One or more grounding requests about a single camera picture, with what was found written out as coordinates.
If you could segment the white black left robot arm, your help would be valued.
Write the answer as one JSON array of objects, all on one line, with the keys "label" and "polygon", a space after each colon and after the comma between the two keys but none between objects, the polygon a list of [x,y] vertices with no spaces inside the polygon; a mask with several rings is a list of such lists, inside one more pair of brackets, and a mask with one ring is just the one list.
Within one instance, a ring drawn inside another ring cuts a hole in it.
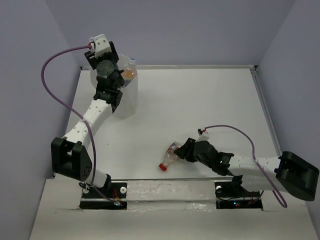
[{"label": "white black left robot arm", "polygon": [[[77,180],[82,188],[93,188],[97,196],[104,198],[110,194],[112,180],[109,174],[97,170],[93,138],[119,106],[125,81],[113,42],[98,40],[87,48],[84,56],[97,72],[95,94],[85,114],[75,112],[80,118],[78,123],[63,137],[52,140],[51,162],[54,173]],[[93,157],[87,152],[89,146],[93,147]]]}]

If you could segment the blue label water bottle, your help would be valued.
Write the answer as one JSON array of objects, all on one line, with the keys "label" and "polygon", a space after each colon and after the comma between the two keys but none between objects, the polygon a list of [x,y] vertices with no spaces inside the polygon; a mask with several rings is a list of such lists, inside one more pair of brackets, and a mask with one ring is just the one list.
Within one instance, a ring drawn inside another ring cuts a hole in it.
[{"label": "blue label water bottle", "polygon": [[132,82],[132,80],[125,80],[122,88],[126,88],[131,82]]}]

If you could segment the red cap tea bottle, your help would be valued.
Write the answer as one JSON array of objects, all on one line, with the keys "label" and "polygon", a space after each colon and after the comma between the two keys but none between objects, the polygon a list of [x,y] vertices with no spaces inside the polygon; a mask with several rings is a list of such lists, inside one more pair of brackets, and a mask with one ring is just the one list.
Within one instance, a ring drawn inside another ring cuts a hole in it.
[{"label": "red cap tea bottle", "polygon": [[179,157],[175,154],[175,150],[179,149],[182,145],[178,142],[173,142],[164,154],[162,163],[159,164],[159,168],[162,171],[166,171],[168,167],[175,162]]}]

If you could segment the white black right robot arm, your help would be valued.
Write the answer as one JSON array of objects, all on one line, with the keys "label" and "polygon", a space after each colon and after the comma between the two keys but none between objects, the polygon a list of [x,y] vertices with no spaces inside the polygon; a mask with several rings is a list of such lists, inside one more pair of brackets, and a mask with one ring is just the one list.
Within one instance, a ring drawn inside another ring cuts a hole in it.
[{"label": "white black right robot arm", "polygon": [[174,154],[191,163],[200,162],[220,176],[232,176],[230,190],[235,196],[242,196],[247,191],[279,190],[308,202],[316,197],[319,169],[290,151],[254,160],[219,152],[206,140],[188,138]]}]

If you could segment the clear crushed bottle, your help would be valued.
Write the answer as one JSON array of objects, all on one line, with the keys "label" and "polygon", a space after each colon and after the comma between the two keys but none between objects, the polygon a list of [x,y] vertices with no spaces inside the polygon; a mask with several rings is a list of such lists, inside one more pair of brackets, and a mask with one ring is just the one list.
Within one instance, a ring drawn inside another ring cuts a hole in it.
[{"label": "clear crushed bottle", "polygon": [[134,58],[129,58],[126,64],[128,69],[135,69],[136,68],[136,60]]}]

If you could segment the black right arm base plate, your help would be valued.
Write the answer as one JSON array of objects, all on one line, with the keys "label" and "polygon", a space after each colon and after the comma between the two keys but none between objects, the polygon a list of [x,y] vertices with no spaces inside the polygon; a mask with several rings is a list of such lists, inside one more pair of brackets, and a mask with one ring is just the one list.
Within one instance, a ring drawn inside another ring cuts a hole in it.
[{"label": "black right arm base plate", "polygon": [[260,191],[247,191],[233,186],[231,181],[218,181],[215,187],[215,206],[218,210],[263,209]]}]

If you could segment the orange juice bottle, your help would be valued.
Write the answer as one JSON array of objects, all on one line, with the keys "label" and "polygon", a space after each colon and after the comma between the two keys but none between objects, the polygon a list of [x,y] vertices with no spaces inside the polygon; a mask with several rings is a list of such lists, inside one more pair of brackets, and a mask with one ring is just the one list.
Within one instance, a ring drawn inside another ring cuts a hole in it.
[{"label": "orange juice bottle", "polygon": [[123,70],[123,72],[121,73],[122,78],[125,81],[132,81],[136,76],[137,76],[137,69],[136,68],[126,68]]}]

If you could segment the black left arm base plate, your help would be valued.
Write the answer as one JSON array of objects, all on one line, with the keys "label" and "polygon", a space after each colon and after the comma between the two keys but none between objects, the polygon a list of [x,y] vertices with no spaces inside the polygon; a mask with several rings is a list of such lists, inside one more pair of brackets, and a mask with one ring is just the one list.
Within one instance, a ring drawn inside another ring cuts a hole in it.
[{"label": "black left arm base plate", "polygon": [[113,181],[110,189],[83,187],[79,208],[82,210],[126,210],[127,190],[126,181]]}]

